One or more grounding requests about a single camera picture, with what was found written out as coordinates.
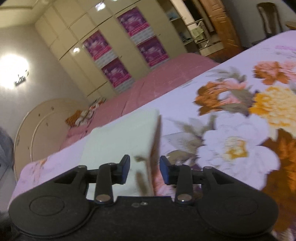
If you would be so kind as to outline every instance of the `cream wardrobe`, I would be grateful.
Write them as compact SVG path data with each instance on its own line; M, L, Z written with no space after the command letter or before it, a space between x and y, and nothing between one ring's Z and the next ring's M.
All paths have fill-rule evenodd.
M111 99L118 93L96 65L82 43L100 31L134 80L151 69L131 41L117 17L137 7L163 48L174 58L186 49L172 23L155 0L56 0L35 27L50 51L91 102L98 97Z

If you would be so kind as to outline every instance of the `white headboard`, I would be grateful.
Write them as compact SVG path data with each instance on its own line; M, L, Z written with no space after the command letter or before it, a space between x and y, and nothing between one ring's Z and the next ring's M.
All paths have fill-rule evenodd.
M88 107L76 100L53 99L30 111L21 123L14 145L14 172L18 180L25 165L59 151L66 138L65 120Z

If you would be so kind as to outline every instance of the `round black pad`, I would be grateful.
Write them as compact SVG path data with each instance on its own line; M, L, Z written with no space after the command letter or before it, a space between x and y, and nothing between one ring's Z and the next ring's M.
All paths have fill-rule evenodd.
M9 216L31 236L59 236L81 224L89 211L89 202L77 188L52 182L18 196Z
M197 210L211 228L232 237L266 233L278 217L278 207L272 198L237 184L209 191L199 201Z

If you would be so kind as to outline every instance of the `white wall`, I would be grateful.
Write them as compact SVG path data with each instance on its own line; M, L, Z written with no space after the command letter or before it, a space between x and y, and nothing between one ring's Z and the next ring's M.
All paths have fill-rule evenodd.
M170 0L172 4L175 6L177 11L179 12L180 16L184 20L185 24L189 24L194 22L194 18L192 17L191 13L189 12L188 8L186 7L183 0ZM188 27L190 30L197 28L196 24L192 24Z
M256 5L263 0L222 0L225 8L229 10L237 30L242 46L251 47L251 43L265 38L262 19ZM277 5L282 26L285 31L289 30L285 26L286 21L296 21L296 13L289 8L282 0L267 0Z
M29 76L14 89L0 86L0 125L14 139L24 116L43 101L54 98L87 100L48 50L33 26L0 29L0 58L16 54L27 59ZM0 210L5 210L14 189L13 172L0 182Z
M198 9L200 15L202 16L202 18L204 19L205 24L206 24L206 26L207 26L209 32L213 32L213 31L215 31L214 26L213 26L211 20L209 19L207 13L205 12L205 9L204 9L204 7L202 6L202 4L200 3L200 1L199 1L199 0L193 0L193 3L194 3L195 6L197 7L197 9Z

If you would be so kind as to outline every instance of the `pink poster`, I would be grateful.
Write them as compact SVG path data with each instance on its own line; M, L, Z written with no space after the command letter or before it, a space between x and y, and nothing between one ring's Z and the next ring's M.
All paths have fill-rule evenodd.
M102 71L110 80L114 88L131 79L131 75L118 58L104 66Z
M169 59L168 54L163 49L163 46L161 45L157 37L152 37L139 44L137 47L141 51L142 55L144 56L150 67L153 67Z
M150 27L138 8L132 8L117 18L130 37Z
M92 36L85 40L83 42L83 46L90 53L94 61L112 49L100 31L95 32Z

